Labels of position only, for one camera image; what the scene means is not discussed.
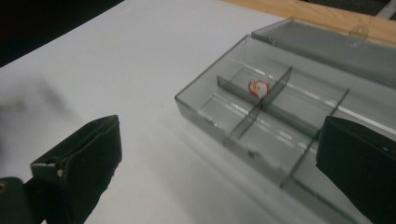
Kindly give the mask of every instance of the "compartment divider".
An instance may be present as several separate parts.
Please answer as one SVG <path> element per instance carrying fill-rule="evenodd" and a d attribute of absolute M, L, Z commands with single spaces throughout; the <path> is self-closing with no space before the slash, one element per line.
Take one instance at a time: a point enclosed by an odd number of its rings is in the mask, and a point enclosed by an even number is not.
<path fill-rule="evenodd" d="M 337 102 L 337 105 L 334 107 L 334 109 L 332 110 L 332 112 L 329 114 L 329 116 L 332 116 L 338 109 L 338 106 L 343 103 L 344 99 L 347 97 L 347 95 L 349 94 L 349 89 L 347 89 L 343 96 L 341 97 L 341 99 Z M 286 176 L 286 178 L 280 183 L 280 187 L 283 188 L 291 179 L 293 179 L 294 173 L 297 171 L 297 169 L 299 168 L 300 164 L 303 162 L 305 156 L 308 154 L 308 150 L 312 147 L 312 145 L 314 144 L 315 141 L 318 140 L 319 136 L 320 136 L 320 131 L 323 128 L 320 127 L 320 129 L 317 131 L 317 133 L 312 137 L 310 143 L 308 144 L 308 146 L 306 147 L 306 149 L 304 150 L 303 154 L 301 155 L 301 157 L 297 160 L 297 162 L 294 164 L 293 168 L 291 168 L 290 173 Z"/>
<path fill-rule="evenodd" d="M 230 137 L 239 139 L 253 124 L 253 122 L 259 116 L 260 111 L 265 110 L 274 100 L 275 98 L 282 92 L 282 90 L 286 87 L 290 76 L 291 76 L 292 67 L 288 69 L 288 71 L 282 76 L 282 78 L 275 84 L 275 86 L 268 91 L 268 94 L 265 95 L 262 99 L 259 100 L 256 96 L 251 95 L 247 91 L 243 91 L 245 93 L 241 94 L 240 96 L 244 99 L 249 100 L 250 102 L 254 103 L 258 101 L 253 108 L 249 111 L 247 116 L 242 119 L 239 124 L 231 131 Z M 224 86 L 224 89 L 229 90 L 231 92 L 239 93 L 242 90 L 239 87 L 236 87 L 233 83 L 227 82 Z"/>

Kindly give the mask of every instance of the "organizer compartment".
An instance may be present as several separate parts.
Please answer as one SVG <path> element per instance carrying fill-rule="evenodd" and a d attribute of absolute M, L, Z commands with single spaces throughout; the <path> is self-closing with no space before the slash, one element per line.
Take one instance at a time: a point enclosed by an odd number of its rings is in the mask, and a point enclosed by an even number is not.
<path fill-rule="evenodd" d="M 391 76 L 396 64 L 361 66 L 368 60 L 362 52 L 374 49 L 377 55 L 386 46 L 298 21 L 282 21 L 252 36 L 176 96 L 181 114 L 330 223 L 368 223 L 316 167 L 316 152 L 329 115 L 396 140 L 396 78 Z M 333 42 L 324 44 L 325 36 Z M 350 41 L 360 41 L 361 48 Z M 396 50 L 384 52 L 388 57 Z M 388 59 L 382 64 L 390 65 Z M 252 91 L 257 81 L 267 93 Z"/>

